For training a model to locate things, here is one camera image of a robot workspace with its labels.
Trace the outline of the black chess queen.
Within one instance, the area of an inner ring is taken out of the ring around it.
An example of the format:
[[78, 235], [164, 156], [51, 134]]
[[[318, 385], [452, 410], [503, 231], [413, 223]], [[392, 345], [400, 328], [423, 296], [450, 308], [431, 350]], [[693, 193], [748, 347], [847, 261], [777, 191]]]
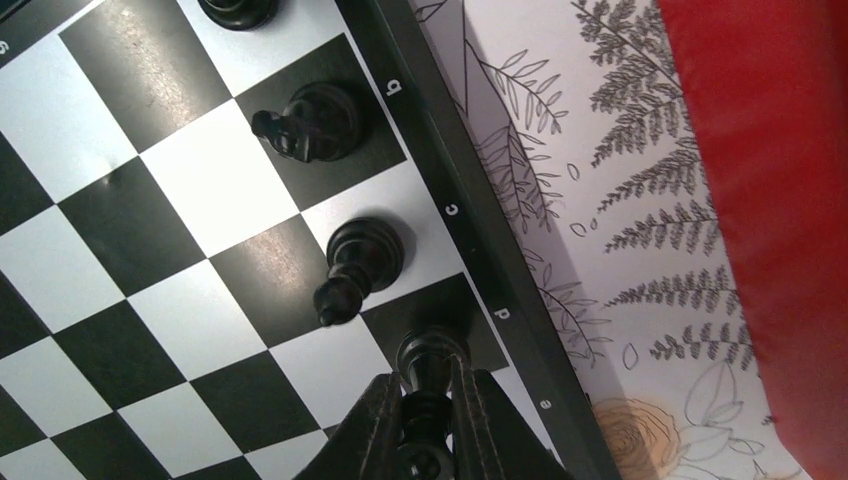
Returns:
[[413, 331], [399, 345], [396, 364], [407, 394], [401, 401], [398, 479], [452, 479], [451, 357], [467, 353], [464, 340], [444, 327]]

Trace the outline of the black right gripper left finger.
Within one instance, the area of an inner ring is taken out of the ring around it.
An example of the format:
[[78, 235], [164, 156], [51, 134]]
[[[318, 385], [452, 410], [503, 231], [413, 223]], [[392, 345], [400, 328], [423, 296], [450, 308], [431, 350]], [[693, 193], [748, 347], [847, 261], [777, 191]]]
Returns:
[[392, 479], [400, 439], [401, 376], [377, 375], [296, 480]]

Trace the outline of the black chess rook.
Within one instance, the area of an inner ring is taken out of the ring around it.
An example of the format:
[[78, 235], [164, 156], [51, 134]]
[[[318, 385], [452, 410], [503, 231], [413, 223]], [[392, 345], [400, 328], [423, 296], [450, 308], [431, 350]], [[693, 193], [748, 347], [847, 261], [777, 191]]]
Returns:
[[249, 31], [272, 20], [279, 0], [198, 0], [203, 13], [218, 26], [231, 31]]

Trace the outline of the black chess knight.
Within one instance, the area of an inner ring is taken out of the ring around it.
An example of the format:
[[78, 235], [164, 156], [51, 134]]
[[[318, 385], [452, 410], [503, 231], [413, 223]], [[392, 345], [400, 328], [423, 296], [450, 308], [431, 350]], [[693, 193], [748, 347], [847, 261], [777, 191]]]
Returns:
[[280, 113], [255, 112], [250, 126], [276, 154], [301, 163], [340, 160], [355, 150], [365, 132], [357, 100], [329, 82], [299, 88]]

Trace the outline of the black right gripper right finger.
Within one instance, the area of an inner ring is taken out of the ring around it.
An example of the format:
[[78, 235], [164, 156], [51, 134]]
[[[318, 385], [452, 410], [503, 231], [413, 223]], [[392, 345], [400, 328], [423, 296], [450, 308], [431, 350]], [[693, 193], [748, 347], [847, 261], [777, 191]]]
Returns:
[[457, 479], [571, 479], [484, 369], [450, 356]]

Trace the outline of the black chess bishop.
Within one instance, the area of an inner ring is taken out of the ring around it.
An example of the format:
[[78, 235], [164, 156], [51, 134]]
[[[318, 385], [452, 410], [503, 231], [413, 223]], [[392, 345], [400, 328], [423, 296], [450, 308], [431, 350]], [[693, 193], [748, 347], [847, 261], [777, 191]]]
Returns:
[[403, 271], [405, 250], [385, 220], [359, 217], [345, 222], [327, 243], [328, 273], [313, 305], [323, 327], [353, 320], [372, 293], [391, 286]]

